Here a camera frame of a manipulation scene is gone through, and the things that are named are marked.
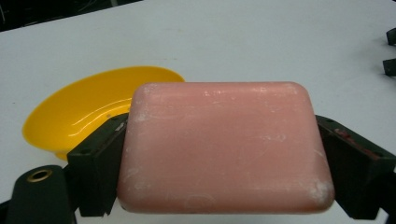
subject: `black clamp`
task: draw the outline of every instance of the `black clamp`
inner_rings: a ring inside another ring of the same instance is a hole
[[[388,44],[396,45],[396,28],[387,31]],[[384,64],[385,75],[396,77],[396,59],[389,59],[382,62]]]

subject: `pink soap bar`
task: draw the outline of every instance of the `pink soap bar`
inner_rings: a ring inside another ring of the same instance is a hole
[[[121,205],[140,213],[315,213],[333,185],[305,88],[151,83],[134,94]]]

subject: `yellow plastic dish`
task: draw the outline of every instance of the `yellow plastic dish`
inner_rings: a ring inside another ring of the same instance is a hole
[[[136,66],[83,78],[53,93],[25,121],[25,140],[66,160],[106,120],[128,113],[134,91],[147,82],[183,82],[179,74],[160,67]]]

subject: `white table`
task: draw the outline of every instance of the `white table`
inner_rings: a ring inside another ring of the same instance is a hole
[[[396,57],[385,33],[396,3],[371,1],[146,0],[0,33],[0,202],[14,181],[60,164],[29,146],[21,126],[47,96],[83,77],[152,64],[187,81],[291,80],[315,112],[396,153],[396,80],[382,61]],[[116,203],[110,217],[78,223],[357,222],[337,203],[319,215],[138,215]]]

